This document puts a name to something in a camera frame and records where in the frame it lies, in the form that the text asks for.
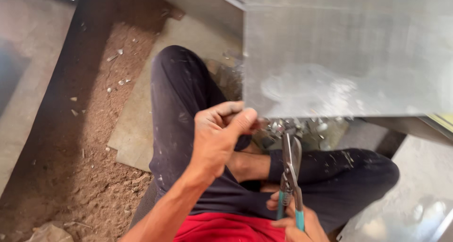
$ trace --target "hand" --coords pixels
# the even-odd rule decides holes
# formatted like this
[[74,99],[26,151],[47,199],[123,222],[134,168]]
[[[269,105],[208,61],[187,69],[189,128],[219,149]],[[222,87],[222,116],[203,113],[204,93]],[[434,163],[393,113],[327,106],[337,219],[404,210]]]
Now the hand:
[[[266,202],[269,210],[277,210],[279,202],[279,192],[270,196],[270,200]],[[296,227],[295,219],[295,203],[294,198],[286,207],[287,218],[271,222],[271,225],[276,228],[285,228],[286,241],[289,242],[329,242],[326,233],[321,227],[316,213],[306,206],[303,206],[303,217],[305,223],[305,232],[300,231]]]
[[223,174],[225,164],[242,134],[258,129],[254,109],[244,102],[228,101],[195,115],[195,139],[189,167],[208,175],[210,183]]

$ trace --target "teal handle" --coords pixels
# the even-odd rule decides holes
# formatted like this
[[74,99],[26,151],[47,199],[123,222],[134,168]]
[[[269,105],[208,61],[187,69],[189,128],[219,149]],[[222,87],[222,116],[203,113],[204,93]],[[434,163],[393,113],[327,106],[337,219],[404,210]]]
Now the teal handle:
[[303,211],[296,210],[296,226],[300,231],[305,231],[305,223],[303,220]]
[[280,191],[279,193],[279,208],[277,209],[277,220],[283,219],[285,217],[285,208],[283,206],[283,192]]

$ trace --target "aluminum sheet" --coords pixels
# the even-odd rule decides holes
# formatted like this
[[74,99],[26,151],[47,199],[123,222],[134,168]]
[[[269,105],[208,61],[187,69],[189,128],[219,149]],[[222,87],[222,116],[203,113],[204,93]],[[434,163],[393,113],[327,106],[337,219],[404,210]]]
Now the aluminum sheet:
[[452,0],[249,0],[246,106],[264,117],[453,112]]

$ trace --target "dark pants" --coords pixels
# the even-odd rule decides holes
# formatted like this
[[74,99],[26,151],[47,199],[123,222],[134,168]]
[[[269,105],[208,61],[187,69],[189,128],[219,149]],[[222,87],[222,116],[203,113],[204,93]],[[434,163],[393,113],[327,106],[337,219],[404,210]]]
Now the dark pants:
[[[195,114],[226,99],[203,61],[188,49],[165,48],[153,60],[151,72],[154,156],[150,170],[158,189],[157,201],[189,164]],[[250,140],[242,136],[235,149],[245,148]],[[269,181],[280,183],[281,151],[270,155]],[[304,152],[298,184],[303,203],[318,214],[322,227],[329,232],[384,196],[398,178],[398,168],[390,159],[368,150],[347,149]],[[226,167],[190,215],[222,212],[275,219],[276,212],[265,204],[270,195],[242,187]]]

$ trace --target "soil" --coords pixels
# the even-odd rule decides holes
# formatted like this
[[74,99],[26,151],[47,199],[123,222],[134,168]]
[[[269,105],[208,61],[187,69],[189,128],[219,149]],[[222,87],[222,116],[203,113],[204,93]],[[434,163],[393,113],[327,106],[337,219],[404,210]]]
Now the soil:
[[[116,241],[127,231],[152,177],[133,192],[130,181],[150,175],[116,163],[107,141],[165,20],[180,15],[162,0],[78,1],[28,141],[0,199],[4,241],[24,241],[33,228],[50,221],[92,227],[65,227],[76,242]],[[126,79],[131,81],[118,83]]]

